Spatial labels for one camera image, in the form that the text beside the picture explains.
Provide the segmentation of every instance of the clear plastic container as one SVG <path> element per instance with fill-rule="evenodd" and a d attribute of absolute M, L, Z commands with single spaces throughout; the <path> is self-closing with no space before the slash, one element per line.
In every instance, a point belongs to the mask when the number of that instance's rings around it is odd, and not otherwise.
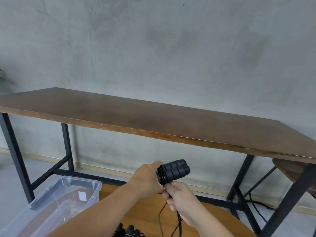
<path fill-rule="evenodd" d="M 99 201 L 100 181 L 62 176 L 34 199 L 0 237 L 44 237 Z"/>

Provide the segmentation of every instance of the gray wall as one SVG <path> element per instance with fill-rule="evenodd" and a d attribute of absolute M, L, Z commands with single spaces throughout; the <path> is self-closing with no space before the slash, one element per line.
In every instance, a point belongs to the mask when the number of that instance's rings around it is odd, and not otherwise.
<path fill-rule="evenodd" d="M 2 92 L 64 87 L 277 119 L 316 139 L 316 0 L 0 0 Z M 59 123 L 12 116 L 22 151 L 64 156 Z M 82 163 L 133 172 L 185 158 L 229 190 L 243 154 L 83 127 Z M 6 147 L 1 135 L 0 147 Z M 246 190 L 273 164 L 257 157 Z M 275 171 L 255 196 L 280 200 Z M 301 205 L 316 208 L 307 194 Z"/>

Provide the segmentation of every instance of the wooden stool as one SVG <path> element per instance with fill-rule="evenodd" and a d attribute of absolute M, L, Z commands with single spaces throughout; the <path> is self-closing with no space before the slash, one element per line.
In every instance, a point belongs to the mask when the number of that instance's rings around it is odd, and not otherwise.
<path fill-rule="evenodd" d="M 285 160 L 285 159 L 272 159 L 273 164 L 293 183 L 299 178 L 308 163 Z M 307 190 L 311 195 L 316 196 L 316 182 Z"/>
<path fill-rule="evenodd" d="M 100 190 L 99 198 L 104 199 L 115 191 L 118 187 L 104 184 Z M 162 226 L 164 237 L 179 236 L 177 229 L 178 219 L 175 212 L 172 212 L 168 205 L 165 206 L 166 200 L 160 194 L 153 197 L 141 199 L 122 220 L 123 227 L 127 229 L 129 225 L 141 230 L 147 237 L 161 237 L 159 225 Z M 207 210 L 214 215 L 235 237 L 256 237 L 256 235 L 239 219 L 235 218 L 229 212 L 211 204 L 203 203 Z M 183 237 L 199 237 L 196 229 L 189 227 L 182 221 Z"/>

